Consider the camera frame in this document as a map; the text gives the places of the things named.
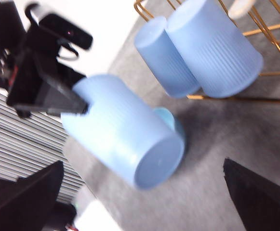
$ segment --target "black cable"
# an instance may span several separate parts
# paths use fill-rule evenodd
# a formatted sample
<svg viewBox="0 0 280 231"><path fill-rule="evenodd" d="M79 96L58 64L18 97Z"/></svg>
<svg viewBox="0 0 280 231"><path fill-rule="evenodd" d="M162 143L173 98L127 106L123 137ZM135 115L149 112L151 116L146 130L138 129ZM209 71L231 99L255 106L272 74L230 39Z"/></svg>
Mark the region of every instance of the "black cable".
<svg viewBox="0 0 280 231"><path fill-rule="evenodd" d="M69 43L62 44L62 47L65 47L68 51L74 53L76 56L69 58L69 57L62 57L58 54L57 57L59 57L60 59L64 59L64 60L68 60L68 61L75 61L79 58L79 53Z"/></svg>

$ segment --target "white object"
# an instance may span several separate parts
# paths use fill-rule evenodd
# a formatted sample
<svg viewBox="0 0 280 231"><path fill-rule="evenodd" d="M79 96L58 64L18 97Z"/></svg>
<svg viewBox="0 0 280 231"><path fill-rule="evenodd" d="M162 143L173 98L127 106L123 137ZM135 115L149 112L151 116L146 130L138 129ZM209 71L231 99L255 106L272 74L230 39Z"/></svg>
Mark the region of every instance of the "white object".
<svg viewBox="0 0 280 231"><path fill-rule="evenodd" d="M231 19L239 19L245 16L255 4L256 0L234 0L228 10Z"/></svg>
<svg viewBox="0 0 280 231"><path fill-rule="evenodd" d="M139 189L168 179L184 141L117 77L99 75L73 90L90 105L85 115L62 114L66 131L101 162Z"/></svg>
<svg viewBox="0 0 280 231"><path fill-rule="evenodd" d="M77 209L74 226L79 231L121 231L103 204L96 200L86 185L80 188L72 204Z"/></svg>

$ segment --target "blue cup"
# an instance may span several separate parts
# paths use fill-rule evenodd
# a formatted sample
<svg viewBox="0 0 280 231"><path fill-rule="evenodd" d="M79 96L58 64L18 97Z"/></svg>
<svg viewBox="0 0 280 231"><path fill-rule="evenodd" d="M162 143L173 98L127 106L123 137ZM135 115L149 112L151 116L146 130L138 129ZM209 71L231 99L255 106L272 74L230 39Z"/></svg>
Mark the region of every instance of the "blue cup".
<svg viewBox="0 0 280 231"><path fill-rule="evenodd" d="M166 31L210 97L239 93L263 68L262 55L214 0L185 1L168 19Z"/></svg>
<svg viewBox="0 0 280 231"><path fill-rule="evenodd" d="M165 32L163 16L151 19L135 37L134 45L169 96L183 98L200 85Z"/></svg>
<svg viewBox="0 0 280 231"><path fill-rule="evenodd" d="M186 134L183 125L179 120L165 107L154 108L154 113L158 115L173 131L177 132L186 142Z"/></svg>
<svg viewBox="0 0 280 231"><path fill-rule="evenodd" d="M130 185L150 189L168 179L185 150L182 137L119 78L84 78L73 90L88 104L83 115L62 113L66 131Z"/></svg>

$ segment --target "plastic cup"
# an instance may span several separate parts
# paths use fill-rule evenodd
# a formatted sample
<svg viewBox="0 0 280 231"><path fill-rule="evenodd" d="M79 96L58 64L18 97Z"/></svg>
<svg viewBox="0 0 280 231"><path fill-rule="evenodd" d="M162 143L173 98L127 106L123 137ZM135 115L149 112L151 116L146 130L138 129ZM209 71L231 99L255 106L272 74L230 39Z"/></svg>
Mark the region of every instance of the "plastic cup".
<svg viewBox="0 0 280 231"><path fill-rule="evenodd" d="M184 141L117 77L82 79L73 90L89 103L84 115L61 114L66 131L101 162L139 189L169 178Z"/></svg>
<svg viewBox="0 0 280 231"><path fill-rule="evenodd" d="M214 0L185 1L166 31L208 96L235 95L262 70L262 55Z"/></svg>
<svg viewBox="0 0 280 231"><path fill-rule="evenodd" d="M182 98L200 85L165 32L163 16L151 19L135 37L134 45L169 96Z"/></svg>

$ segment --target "metal rack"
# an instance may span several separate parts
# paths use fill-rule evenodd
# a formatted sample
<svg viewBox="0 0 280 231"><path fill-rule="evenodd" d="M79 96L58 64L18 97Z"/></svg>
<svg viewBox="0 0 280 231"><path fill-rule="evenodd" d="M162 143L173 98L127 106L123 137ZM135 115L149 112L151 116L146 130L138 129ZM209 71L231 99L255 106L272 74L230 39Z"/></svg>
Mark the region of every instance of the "metal rack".
<svg viewBox="0 0 280 231"><path fill-rule="evenodd" d="M139 13L139 15L145 20L149 21L151 18L154 18L153 14L146 9L143 5L142 2L145 0L136 0L134 3L134 8L135 10ZM223 3L222 0L218 0L222 8L226 13L228 13L227 8L225 4ZM280 14L280 5L276 2L276 0L269 0L270 3L275 7L277 12ZM176 10L175 5L172 3L171 0L167 0L169 5ZM182 4L180 0L176 0L178 5ZM273 30L280 29L280 24L268 26L265 21L263 20L262 16L258 12L255 6L251 8L251 10L248 12L248 15L252 18L252 20L255 22L255 24L259 27L259 29L255 30L250 30L243 32L244 36L251 36L259 33L263 33L265 37L268 39L268 41L276 47L278 52L280 53L280 39L277 39L274 34ZM259 76L280 76L280 71L274 71L274 72L263 72L260 73ZM224 99L215 99L211 98L205 95L188 95L188 99L192 100L232 100L232 101L253 101L253 102L268 102L268 103L280 103L280 99L272 99L272 98L249 98L249 97L228 97Z"/></svg>

